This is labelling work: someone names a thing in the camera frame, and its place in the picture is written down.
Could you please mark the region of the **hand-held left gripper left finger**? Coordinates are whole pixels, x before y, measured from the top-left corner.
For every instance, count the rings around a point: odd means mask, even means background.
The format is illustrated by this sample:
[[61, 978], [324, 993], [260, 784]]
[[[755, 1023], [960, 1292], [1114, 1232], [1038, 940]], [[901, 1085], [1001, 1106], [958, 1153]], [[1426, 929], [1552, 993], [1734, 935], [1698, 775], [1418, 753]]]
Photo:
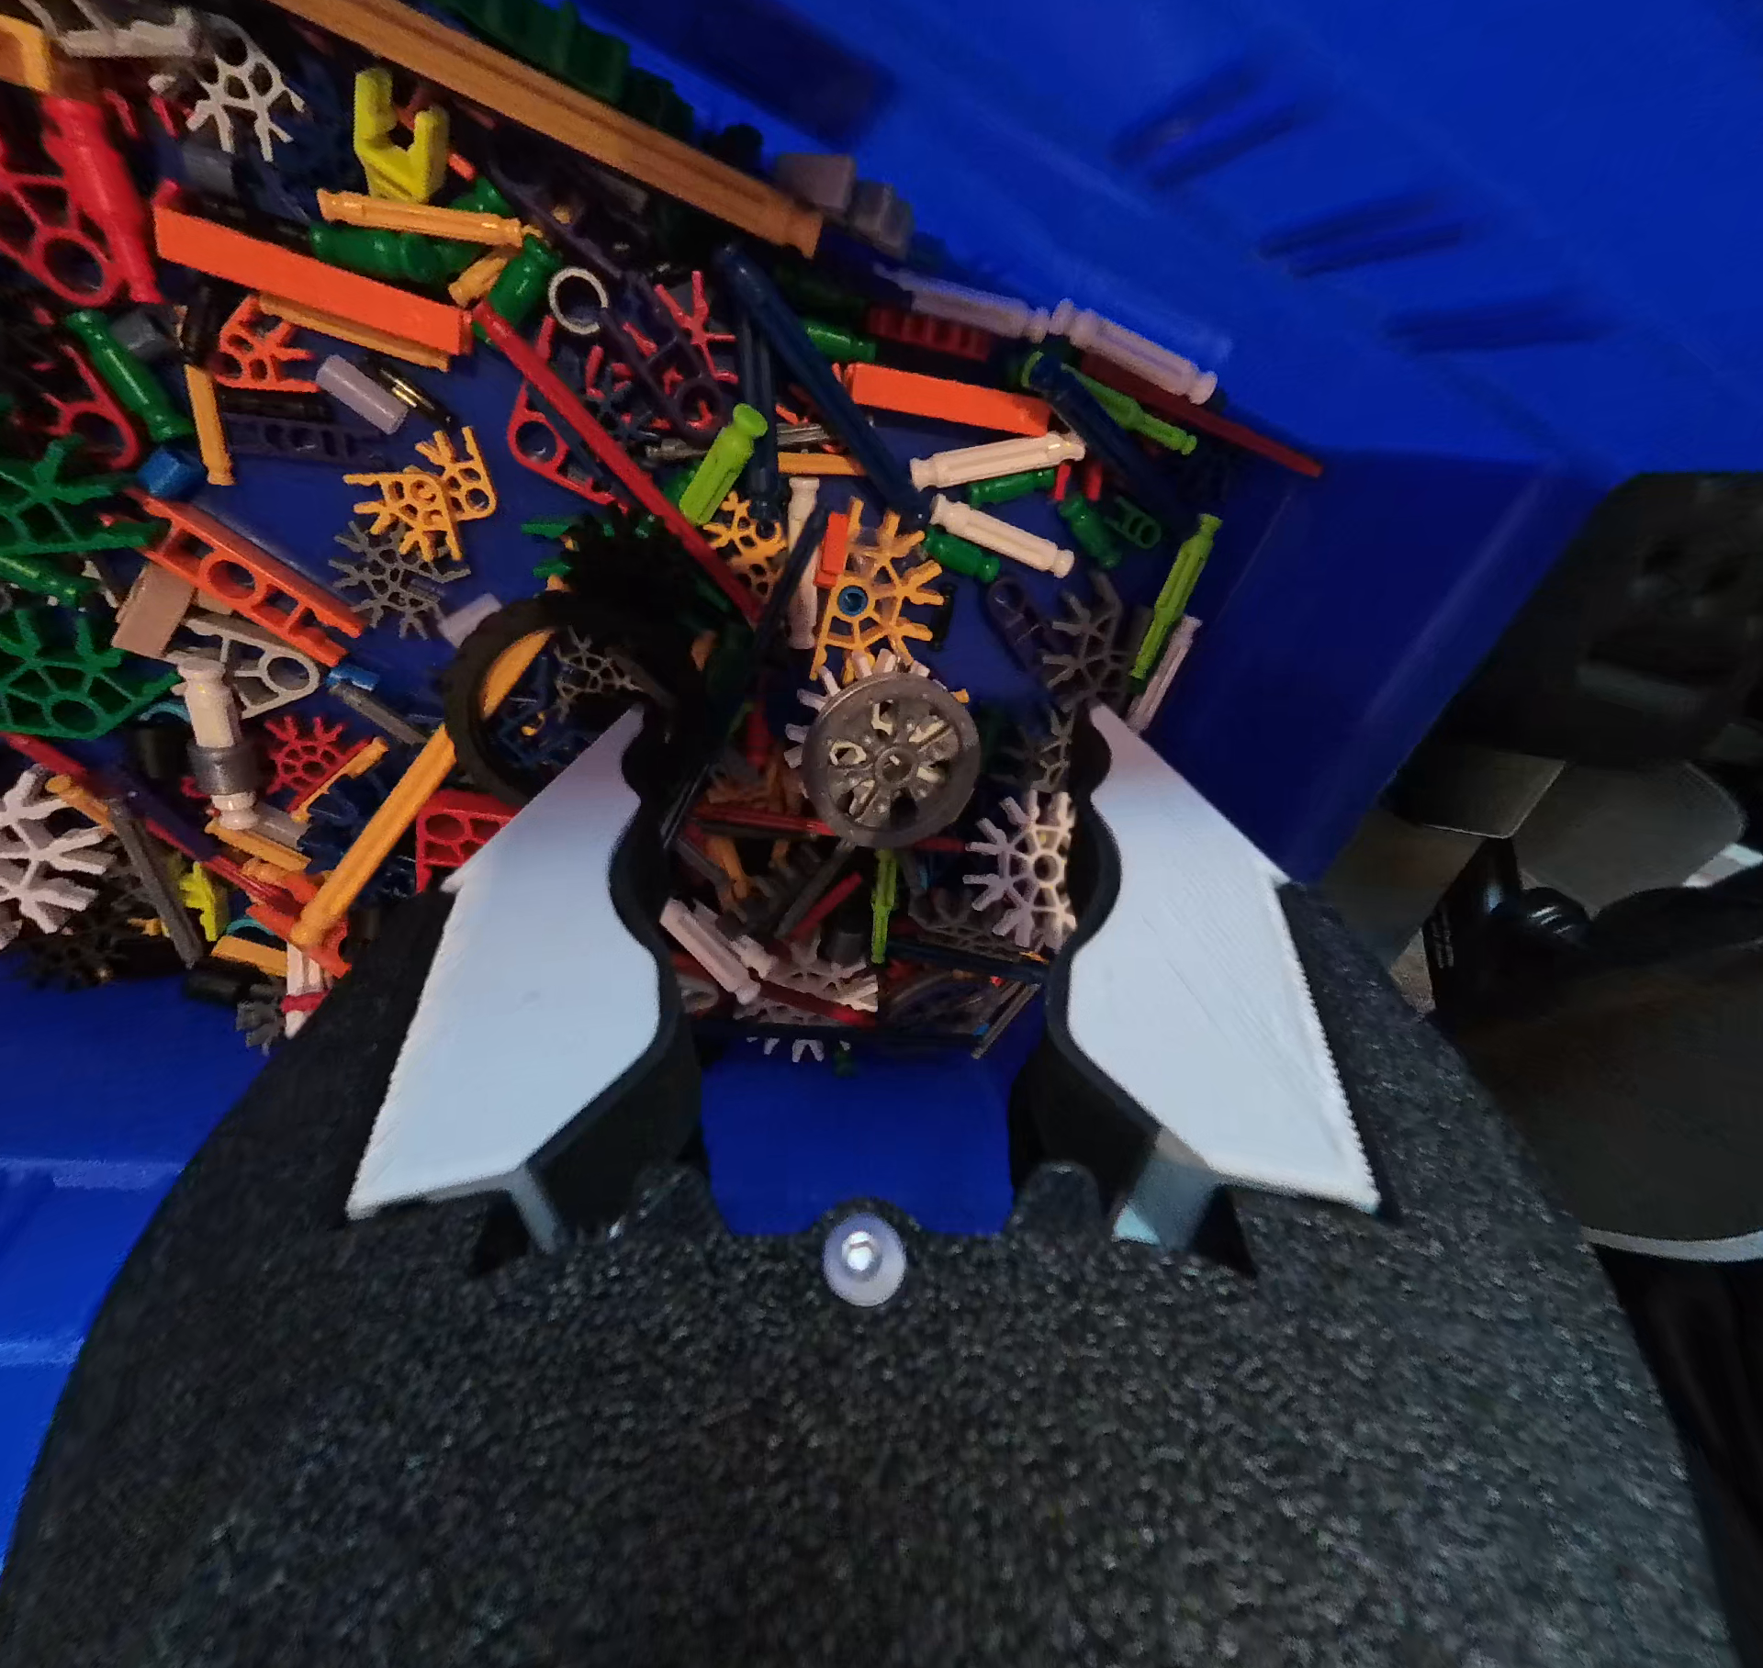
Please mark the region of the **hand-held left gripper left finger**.
[[681, 1158], [698, 1059], [659, 929], [659, 709], [629, 707], [443, 886], [450, 907], [347, 1196], [469, 1196], [552, 1252]]

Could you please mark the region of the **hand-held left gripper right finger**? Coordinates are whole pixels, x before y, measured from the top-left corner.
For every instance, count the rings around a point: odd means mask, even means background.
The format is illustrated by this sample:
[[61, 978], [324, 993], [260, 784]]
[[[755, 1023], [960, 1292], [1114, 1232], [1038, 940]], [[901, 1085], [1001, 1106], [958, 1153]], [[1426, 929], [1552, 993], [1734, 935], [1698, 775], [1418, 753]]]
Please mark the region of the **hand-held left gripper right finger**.
[[1112, 709], [1078, 751], [1087, 888], [1046, 985], [1042, 1149], [1159, 1245], [1189, 1245], [1228, 1188], [1377, 1213], [1287, 875]]

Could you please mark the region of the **dark grey wheel hub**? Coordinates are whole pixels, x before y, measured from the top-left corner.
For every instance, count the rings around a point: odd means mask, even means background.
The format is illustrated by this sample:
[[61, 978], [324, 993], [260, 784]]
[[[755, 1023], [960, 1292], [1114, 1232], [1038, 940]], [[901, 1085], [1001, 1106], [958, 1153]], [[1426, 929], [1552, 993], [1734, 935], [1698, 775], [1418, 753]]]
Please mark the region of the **dark grey wheel hub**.
[[881, 651], [851, 683], [802, 687], [785, 762], [828, 831], [896, 848], [952, 824], [971, 798], [980, 736], [971, 711], [924, 668]]

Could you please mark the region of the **pile of colourful construction pieces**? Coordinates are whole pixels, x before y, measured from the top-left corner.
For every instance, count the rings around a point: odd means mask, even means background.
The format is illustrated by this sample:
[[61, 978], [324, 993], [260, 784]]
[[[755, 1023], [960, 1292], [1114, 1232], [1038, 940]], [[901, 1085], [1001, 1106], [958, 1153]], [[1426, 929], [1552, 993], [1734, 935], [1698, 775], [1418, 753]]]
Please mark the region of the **pile of colourful construction pieces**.
[[510, 816], [443, 683], [516, 589], [659, 597], [717, 689], [948, 627], [963, 520], [894, 516], [710, 275], [719, 223], [268, 0], [3, 0], [3, 974], [195, 1066], [290, 1038]]

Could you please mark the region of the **blue bin with square tag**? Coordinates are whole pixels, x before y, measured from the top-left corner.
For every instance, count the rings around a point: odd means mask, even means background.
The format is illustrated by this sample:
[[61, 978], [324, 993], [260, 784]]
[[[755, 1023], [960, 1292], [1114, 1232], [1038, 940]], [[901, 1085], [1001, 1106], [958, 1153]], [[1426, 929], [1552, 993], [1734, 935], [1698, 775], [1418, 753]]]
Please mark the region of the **blue bin with square tag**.
[[[1001, 1222], [1001, 1061], [1042, 965], [1110, 707], [1283, 873], [1319, 880], [1600, 499], [1758, 473], [1758, 0], [268, 0], [437, 93], [719, 223], [749, 367], [789, 366], [894, 516], [1016, 559], [954, 570], [911, 649], [971, 711], [975, 790], [896, 848], [836, 839], [785, 762], [817, 672], [773, 651], [836, 505], [704, 696], [672, 905], [764, 908], [773, 978], [663, 933], [706, 1031], [702, 1128], [736, 1228], [854, 1194]], [[40, 1109], [91, 1173], [3, 1155], [3, 1538], [123, 1250], [242, 1091], [118, 1012], [3, 997], [3, 1136]]]

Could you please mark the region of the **grey table leg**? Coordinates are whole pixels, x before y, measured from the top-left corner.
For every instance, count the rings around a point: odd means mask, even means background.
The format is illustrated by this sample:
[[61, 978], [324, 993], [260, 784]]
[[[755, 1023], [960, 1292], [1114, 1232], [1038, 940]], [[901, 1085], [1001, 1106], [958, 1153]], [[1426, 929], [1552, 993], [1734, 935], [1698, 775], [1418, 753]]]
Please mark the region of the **grey table leg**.
[[1480, 845], [1510, 837], [1563, 762], [1431, 734], [1360, 818], [1319, 892], [1392, 967]]

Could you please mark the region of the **black rubber tyre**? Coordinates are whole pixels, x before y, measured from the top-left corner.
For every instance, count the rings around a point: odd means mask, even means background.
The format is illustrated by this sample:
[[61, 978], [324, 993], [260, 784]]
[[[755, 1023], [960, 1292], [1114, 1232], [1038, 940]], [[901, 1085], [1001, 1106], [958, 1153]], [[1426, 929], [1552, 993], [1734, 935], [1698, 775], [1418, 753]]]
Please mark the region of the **black rubber tyre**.
[[460, 642], [443, 683], [445, 728], [477, 790], [523, 805], [648, 691], [593, 636], [582, 599], [546, 591], [501, 606]]

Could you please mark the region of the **black office chair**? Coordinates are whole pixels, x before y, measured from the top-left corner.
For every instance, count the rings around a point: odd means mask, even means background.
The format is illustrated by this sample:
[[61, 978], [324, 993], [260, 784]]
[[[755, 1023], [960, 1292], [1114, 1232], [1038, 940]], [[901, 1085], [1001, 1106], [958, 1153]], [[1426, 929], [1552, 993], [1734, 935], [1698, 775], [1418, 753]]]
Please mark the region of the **black office chair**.
[[1758, 1262], [1758, 867], [1591, 907], [1546, 880], [1533, 818], [1642, 869], [1642, 820], [1552, 800], [1698, 762], [1758, 694], [1758, 623], [1758, 473], [1632, 476], [1428, 734], [1563, 762], [1422, 937], [1441, 1029], [1610, 1254]]

